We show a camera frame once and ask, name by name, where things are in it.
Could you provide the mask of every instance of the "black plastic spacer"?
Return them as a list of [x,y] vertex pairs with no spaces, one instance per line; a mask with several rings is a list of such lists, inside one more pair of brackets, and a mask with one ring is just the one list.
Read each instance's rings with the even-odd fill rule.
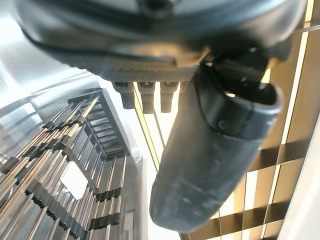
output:
[[99,218],[94,218],[90,222],[90,230],[98,230],[98,229],[104,229],[108,225],[114,226],[118,225],[120,223],[120,212],[116,212],[114,214],[109,214],[107,216],[102,216]]
[[103,202],[104,200],[110,200],[111,198],[117,198],[123,195],[124,195],[124,188],[119,187],[110,191],[99,193],[96,196],[96,202]]
[[52,121],[48,121],[45,125],[42,126],[43,129],[52,129],[55,124]]

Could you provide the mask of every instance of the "textured plastic surface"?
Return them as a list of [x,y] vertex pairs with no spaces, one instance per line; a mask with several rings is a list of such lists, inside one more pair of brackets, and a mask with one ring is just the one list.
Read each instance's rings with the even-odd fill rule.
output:
[[188,66],[209,49],[266,48],[286,40],[306,3],[200,0],[197,6],[207,6],[193,10],[182,0],[157,19],[108,2],[15,0],[15,9],[26,36],[63,63],[113,82],[180,82],[191,79]]
[[201,67],[180,96],[152,187],[150,215],[157,225],[191,232],[219,209],[281,110],[277,89],[266,89],[257,90],[259,103],[229,97],[215,73]]

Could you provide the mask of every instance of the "black plastic part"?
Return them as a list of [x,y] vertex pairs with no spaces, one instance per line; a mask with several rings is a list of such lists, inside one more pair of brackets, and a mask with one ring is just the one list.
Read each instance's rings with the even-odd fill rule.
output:
[[160,83],[161,112],[170,113],[174,92],[178,89],[178,82]]
[[[95,114],[93,114],[94,110],[90,111],[88,114],[88,118],[85,120],[85,124],[87,127],[85,128],[85,132],[87,135],[92,134],[92,141],[97,144],[97,148],[99,151],[103,150],[102,158],[105,158],[105,161],[109,162],[116,158],[121,158],[125,154],[127,156],[131,155],[129,140],[126,136],[125,130],[122,127],[120,119],[118,117],[117,111],[114,106],[111,104],[112,100],[105,89],[94,89],[94,91],[69,99],[68,103],[74,103],[75,105],[82,100],[86,100],[87,102],[92,101],[95,97],[99,96],[99,104],[102,109],[99,109],[99,116],[104,115],[105,118],[109,121],[110,127],[102,130],[94,130],[91,125],[90,119],[95,118]],[[98,137],[99,133],[104,133],[106,131],[113,130],[114,134],[119,143],[119,149],[116,151],[107,151],[101,144],[101,141]]]
[[104,229],[108,225],[111,225],[111,226],[118,225],[121,220],[120,216],[121,216],[120,212],[116,212],[114,214],[109,214],[107,216],[94,218],[91,220],[90,227],[88,230],[90,231],[91,229],[93,230]]
[[96,202],[103,202],[104,200],[110,200],[111,198],[117,198],[119,196],[123,196],[124,195],[124,188],[123,187],[119,187],[110,191],[105,191],[102,193],[99,193],[96,196],[95,201]]
[[27,152],[23,155],[23,157],[29,157],[29,161],[33,159],[41,157],[41,155],[46,151],[51,149],[52,152],[58,150],[64,150],[68,145],[71,137],[65,135],[59,141],[57,138],[52,139],[50,142],[41,143],[39,146],[32,146],[28,149]]
[[51,129],[55,126],[52,121],[48,121],[45,125],[42,126],[43,129]]
[[270,84],[247,96],[225,92],[202,65],[182,94],[151,192],[150,216],[161,227],[187,233],[204,224],[236,187],[281,110],[281,94]]
[[138,89],[141,94],[142,109],[144,114],[154,113],[155,82],[138,82]]
[[132,82],[113,82],[114,89],[120,93],[124,109],[135,108],[134,85]]
[[60,219],[59,225],[70,229],[70,235],[74,238],[84,239],[86,230],[60,205],[55,198],[49,194],[41,183],[33,180],[25,191],[26,195],[33,194],[32,200],[40,208],[47,208],[46,214],[52,219]]
[[10,157],[9,160],[3,164],[1,167],[1,172],[4,174],[8,174],[10,170],[19,162],[19,159],[16,157]]

